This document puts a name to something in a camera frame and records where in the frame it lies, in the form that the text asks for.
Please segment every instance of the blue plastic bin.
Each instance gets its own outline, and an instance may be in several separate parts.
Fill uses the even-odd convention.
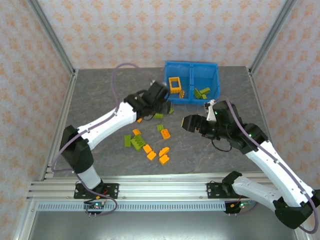
[[[211,99],[217,99],[220,96],[220,82],[218,65],[214,63],[193,63],[193,85],[199,91],[205,88],[210,88],[206,99],[197,99],[195,97],[194,89],[192,92],[193,101],[196,104],[203,105]]]
[[[211,99],[220,96],[220,82],[218,65],[215,63],[167,61],[164,69],[164,81],[169,87],[169,78],[179,77],[184,98],[179,94],[171,94],[169,100],[174,104],[196,104],[203,105]],[[194,96],[195,88],[199,91],[210,88],[207,99],[197,99]]]

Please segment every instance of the gray marble surface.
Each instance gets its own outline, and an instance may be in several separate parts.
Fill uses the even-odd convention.
[[[109,112],[115,107],[115,100],[110,87],[112,69],[80,70],[76,80],[66,126],[85,125]],[[219,67],[221,95],[227,96],[237,107],[245,123],[255,123],[265,131],[265,126],[247,70],[244,66]],[[148,78],[162,82],[164,68],[124,68],[118,71],[115,89],[120,100],[138,90],[148,89]],[[100,176],[117,175],[157,175],[250,172],[260,169],[238,150],[220,152],[213,148],[211,141],[198,133],[185,131],[181,127],[183,117],[191,114],[205,116],[204,107],[199,105],[174,104],[174,113],[163,119],[152,119],[127,125],[103,140],[92,150],[94,166]],[[157,131],[157,125],[163,124],[171,138],[163,140]],[[159,158],[147,159],[146,153],[137,152],[133,147],[124,147],[124,135],[131,134],[138,128],[145,142],[157,153],[169,147],[170,161],[162,166]],[[229,144],[222,140],[216,145],[229,149]],[[61,158],[57,169],[68,164]],[[55,177],[68,177],[71,173],[57,173]]]

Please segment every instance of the yellow lego frame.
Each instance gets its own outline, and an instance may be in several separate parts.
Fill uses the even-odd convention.
[[[177,87],[172,87],[173,82],[178,82]],[[181,82],[180,82],[180,77],[175,76],[175,77],[169,77],[169,86],[170,86],[170,93],[171,94],[178,94],[181,92],[182,87],[181,87]]]

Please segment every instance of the cable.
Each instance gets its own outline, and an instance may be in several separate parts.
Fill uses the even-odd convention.
[[[254,205],[251,209],[249,209],[248,211],[239,212],[239,213],[237,213],[236,215],[239,216],[239,215],[245,215],[245,214],[247,214],[247,213],[250,213],[250,212],[252,212],[257,206],[258,206],[258,203],[255,202],[255,205]]]
[[[239,120],[237,119],[237,116],[235,114],[235,111],[233,110],[231,103],[229,101],[229,99],[226,96],[220,96],[217,101],[226,101],[230,112],[232,114],[233,119],[235,120],[235,123],[237,124],[237,126],[239,127],[239,129],[241,130],[241,132],[254,144],[256,145],[261,151],[263,151],[265,154],[267,154],[271,159],[273,159],[273,161],[275,163],[278,163],[280,167],[282,167],[282,169],[292,178],[292,180],[294,181],[294,183],[299,187],[299,189],[301,190],[301,192],[305,195],[305,197],[308,199],[308,201],[310,202],[310,205],[312,207],[313,210],[313,214],[314,214],[314,228],[313,230],[307,230],[305,228],[303,228],[302,226],[299,226],[299,228],[301,230],[303,230],[304,232],[308,233],[308,234],[314,234],[317,232],[318,227],[319,227],[319,215],[318,215],[318,211],[317,208],[315,206],[314,201],[312,201],[311,197],[307,194],[306,190],[304,189],[304,187],[299,183],[299,181],[295,178],[295,176],[290,172],[290,170],[288,170],[281,162],[278,161],[277,158],[275,158],[270,152],[268,152],[267,150],[265,150],[259,143],[257,143],[252,137],[249,136],[249,134],[246,132],[246,130],[241,126]]]
[[[144,121],[150,121],[151,119],[153,119],[154,118],[154,114],[149,118],[149,119],[145,119],[145,117],[143,117],[142,119],[144,120]]]
[[[100,196],[100,197],[105,198],[105,199],[110,199],[110,200],[112,200],[112,201],[114,202],[115,206],[114,206],[114,208],[113,208],[112,210],[107,211],[107,212],[100,213],[100,214],[96,215],[96,217],[102,217],[102,216],[105,216],[105,215],[112,214],[112,213],[118,208],[118,203],[117,203],[117,201],[116,201],[113,197],[107,196],[107,195],[104,195],[104,194],[101,194],[101,193],[97,193],[97,192],[95,192],[95,191],[92,191],[90,188],[88,188],[88,187],[85,185],[85,183],[81,180],[81,178],[79,177],[78,174],[75,174],[75,175],[76,175],[76,177],[81,181],[82,185],[84,186],[84,188],[85,188],[89,193],[94,194],[94,195],[96,195],[96,196]],[[86,213],[88,216],[90,216],[90,213],[88,212],[88,209],[89,209],[90,207],[92,207],[94,204],[95,204],[95,202],[94,202],[94,203],[91,203],[90,205],[88,205],[88,206],[86,207],[85,213]]]
[[[114,96],[114,99],[115,99],[115,102],[116,102],[116,107],[115,107],[115,110],[113,112],[113,114],[111,114],[109,117],[107,117],[105,120],[91,126],[88,128],[88,130],[84,130],[80,133],[78,133],[76,136],[74,136],[71,140],[69,140],[62,148],[61,150],[57,153],[57,155],[54,157],[53,161],[52,161],[52,165],[51,165],[51,170],[53,173],[59,173],[59,172],[66,172],[66,171],[72,171],[73,169],[72,168],[66,168],[66,169],[58,169],[56,170],[55,167],[56,167],[56,164],[57,164],[57,161],[58,161],[58,157],[62,154],[62,152],[64,150],[66,150],[66,148],[68,146],[70,146],[70,144],[72,144],[76,139],[78,139],[80,136],[82,136],[83,134],[85,133],[88,133],[90,132],[91,130],[101,126],[102,124],[105,124],[106,122],[108,122],[110,119],[112,119],[118,112],[119,110],[119,107],[120,107],[120,102],[119,102],[119,99],[117,97],[117,94],[116,94],[116,91],[115,91],[115,88],[114,88],[114,79],[115,79],[115,74],[117,72],[117,70],[122,67],[122,66],[132,66],[132,67],[135,67],[135,68],[139,68],[137,65],[133,64],[133,63],[122,63],[122,64],[119,64],[118,66],[115,67],[115,69],[113,70],[113,73],[112,73],[112,76],[111,76],[111,90],[112,90],[112,93],[113,93],[113,96]],[[115,203],[115,206],[112,210],[110,211],[107,211],[107,212],[104,212],[104,213],[100,213],[98,216],[105,216],[105,215],[108,215],[108,214],[111,214],[113,213],[117,207],[118,207],[118,203],[117,201],[110,197],[110,196],[107,196],[107,195],[104,195],[104,194],[100,194],[100,193],[97,193],[97,192],[94,192],[92,191],[90,188],[88,188],[85,183],[82,181],[82,179],[79,177],[78,174],[75,174],[77,176],[77,178],[80,180],[80,182],[82,183],[82,185],[84,186],[84,188],[89,192],[89,193],[92,193],[96,196],[100,196],[100,197],[103,197],[105,199],[110,199],[112,200],[114,203]],[[90,204],[89,206],[87,206],[86,210],[85,210],[85,213],[87,215],[90,216],[90,213],[88,212],[88,209],[91,207],[92,205]]]
[[[227,152],[230,152],[231,149],[232,149],[232,146],[230,145],[230,149],[229,149],[229,150],[222,150],[222,149],[218,148],[218,147],[214,144],[214,141],[213,141],[213,140],[211,140],[211,143],[212,143],[212,145],[213,145],[213,147],[214,147],[215,149],[217,149],[217,150],[219,150],[219,151],[221,151],[221,152],[227,153]]]
[[[239,199],[238,199],[238,202],[236,204],[238,204],[240,202],[240,199],[242,198],[242,195],[240,195]]]
[[[88,130],[84,130],[82,132],[80,132],[79,134],[77,134],[75,137],[73,137],[71,140],[69,140],[62,148],[61,150],[55,155],[53,161],[52,161],[52,164],[51,164],[51,170],[53,173],[61,173],[61,172],[69,172],[69,171],[72,171],[73,169],[72,168],[65,168],[65,169],[58,169],[56,170],[55,167],[56,167],[56,164],[57,164],[57,161],[58,161],[58,157],[64,152],[64,150],[66,150],[67,147],[70,146],[70,144],[72,144],[76,139],[78,139],[79,137],[81,137],[83,134],[85,133],[88,133],[90,132],[92,129],[95,129],[96,127],[99,127],[101,126],[102,124],[105,124],[106,122],[108,122],[110,119],[112,119],[118,112],[119,110],[119,106],[120,106],[120,103],[119,103],[119,99],[117,97],[117,94],[116,94],[116,90],[114,88],[114,80],[115,80],[115,74],[117,72],[117,70],[120,68],[120,67],[123,67],[123,66],[132,66],[132,67],[135,67],[135,68],[139,68],[139,66],[133,64],[133,63],[122,63],[122,64],[119,64],[118,66],[115,67],[115,69],[113,70],[112,72],[112,76],[111,76],[111,90],[112,90],[112,94],[114,96],[114,99],[115,99],[115,102],[116,102],[116,107],[115,107],[115,110],[113,112],[113,114],[111,114],[109,117],[107,117],[105,120],[91,126],[88,128]]]

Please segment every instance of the black bracket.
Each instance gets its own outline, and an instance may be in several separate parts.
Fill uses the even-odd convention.
[[[101,192],[103,195],[109,196],[113,199],[118,198],[119,193],[119,184],[118,183],[103,183],[101,188]],[[74,199],[94,199],[96,197],[95,194],[88,192],[81,182],[75,185],[74,190]]]
[[[232,189],[226,190],[225,184],[221,182],[209,182],[206,184],[208,199],[238,199],[240,196]]]

